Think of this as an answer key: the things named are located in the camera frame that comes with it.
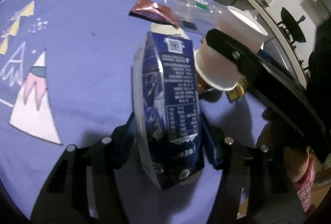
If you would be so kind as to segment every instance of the yellow tree drawing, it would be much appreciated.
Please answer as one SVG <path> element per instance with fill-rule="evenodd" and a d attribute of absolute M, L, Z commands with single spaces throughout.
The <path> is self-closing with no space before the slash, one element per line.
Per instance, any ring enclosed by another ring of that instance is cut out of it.
<path fill-rule="evenodd" d="M 24 6 L 19 12 L 17 12 L 11 20 L 14 23 L 1 35 L 4 38 L 0 44 L 0 54 L 5 55 L 8 50 L 8 36 L 16 36 L 19 31 L 19 23 L 21 17 L 29 17 L 34 14 L 34 1 Z"/>

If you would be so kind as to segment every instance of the screw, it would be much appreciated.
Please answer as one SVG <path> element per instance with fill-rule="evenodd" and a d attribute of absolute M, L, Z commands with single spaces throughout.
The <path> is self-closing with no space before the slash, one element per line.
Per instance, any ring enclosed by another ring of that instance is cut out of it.
<path fill-rule="evenodd" d="M 260 147 L 261 151 L 264 152 L 264 153 L 267 153 L 269 151 L 269 148 L 266 146 L 266 145 L 262 145 Z"/>
<path fill-rule="evenodd" d="M 179 174 L 179 179 L 180 180 L 184 180 L 185 178 L 187 178 L 190 175 L 190 170 L 189 169 L 185 169 L 182 170 Z"/>
<path fill-rule="evenodd" d="M 226 143 L 228 145 L 232 145 L 234 143 L 234 140 L 231 137 L 226 137 L 224 139 L 224 143 Z"/>
<path fill-rule="evenodd" d="M 76 150 L 76 146 L 75 145 L 69 145 L 69 146 L 67 146 L 67 151 L 68 152 L 73 152 L 75 150 Z"/>
<path fill-rule="evenodd" d="M 233 58 L 234 58 L 235 60 L 239 60 L 239 59 L 240 59 L 240 54 L 239 54 L 238 51 L 234 51 L 234 52 L 232 53 L 232 56 L 233 56 Z"/>
<path fill-rule="evenodd" d="M 112 139 L 110 137 L 103 137 L 101 142 L 104 144 L 104 145 L 107 145 L 109 144 L 110 142 L 112 141 Z"/>
<path fill-rule="evenodd" d="M 243 218 L 243 217 L 245 217 L 245 216 L 246 216 L 245 213 L 238 212 L 238 214 L 237 214 L 237 219 L 239 219 L 239 218 Z"/>

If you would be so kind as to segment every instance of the pan handle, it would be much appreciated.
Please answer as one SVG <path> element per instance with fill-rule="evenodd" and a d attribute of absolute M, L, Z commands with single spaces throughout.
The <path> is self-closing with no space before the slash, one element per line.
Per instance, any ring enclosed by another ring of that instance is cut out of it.
<path fill-rule="evenodd" d="M 302 21 L 304 21 L 306 19 L 305 15 L 302 15 L 302 17 L 297 21 L 297 23 L 301 23 Z"/>

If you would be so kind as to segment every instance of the frying pan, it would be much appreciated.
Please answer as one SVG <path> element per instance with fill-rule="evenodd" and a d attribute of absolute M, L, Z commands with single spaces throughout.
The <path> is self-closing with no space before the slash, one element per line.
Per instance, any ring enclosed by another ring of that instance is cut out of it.
<path fill-rule="evenodd" d="M 298 21 L 296 21 L 290 12 L 288 12 L 284 7 L 280 12 L 280 17 L 282 18 L 282 22 L 289 33 L 292 35 L 293 40 L 299 43 L 305 43 L 306 38 L 299 26 L 299 23 L 304 21 L 306 17 L 302 16 Z"/>

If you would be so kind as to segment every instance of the food package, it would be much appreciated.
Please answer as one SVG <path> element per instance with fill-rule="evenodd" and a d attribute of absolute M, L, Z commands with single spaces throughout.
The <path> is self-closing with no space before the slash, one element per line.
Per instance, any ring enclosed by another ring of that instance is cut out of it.
<path fill-rule="evenodd" d="M 204 166 L 192 41 L 149 32 L 134 56 L 132 96 L 142 167 L 161 189 Z"/>
<path fill-rule="evenodd" d="M 241 79 L 239 79 L 238 83 L 236 84 L 236 87 L 233 90 L 226 92 L 229 102 L 233 103 L 235 100 L 244 96 L 247 87 L 248 87 L 247 79 L 245 77 L 241 77 Z"/>
<path fill-rule="evenodd" d="M 131 8 L 130 13 L 142 16 L 154 22 L 169 23 L 179 27 L 178 21 L 173 16 L 171 8 L 154 3 L 150 0 L 138 0 Z"/>

